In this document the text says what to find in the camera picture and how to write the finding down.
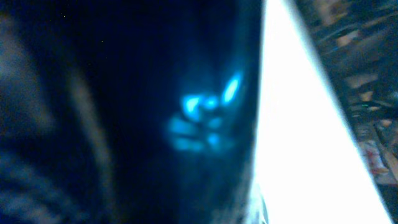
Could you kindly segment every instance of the bright white strip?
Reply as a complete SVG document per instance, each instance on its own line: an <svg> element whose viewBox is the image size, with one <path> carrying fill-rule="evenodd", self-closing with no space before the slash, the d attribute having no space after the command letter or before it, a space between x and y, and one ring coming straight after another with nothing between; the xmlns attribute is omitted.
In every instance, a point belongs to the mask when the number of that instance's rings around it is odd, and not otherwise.
<svg viewBox="0 0 398 224"><path fill-rule="evenodd" d="M269 223L391 223L296 9L266 2L256 172Z"/></svg>

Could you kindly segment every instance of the white surface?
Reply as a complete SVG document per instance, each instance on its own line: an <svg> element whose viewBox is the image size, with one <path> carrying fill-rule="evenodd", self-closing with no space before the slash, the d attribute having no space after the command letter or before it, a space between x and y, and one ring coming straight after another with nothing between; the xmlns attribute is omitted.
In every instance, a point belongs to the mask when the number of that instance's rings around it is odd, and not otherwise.
<svg viewBox="0 0 398 224"><path fill-rule="evenodd" d="M391 223L294 12L267 1L257 176L269 223Z"/></svg>

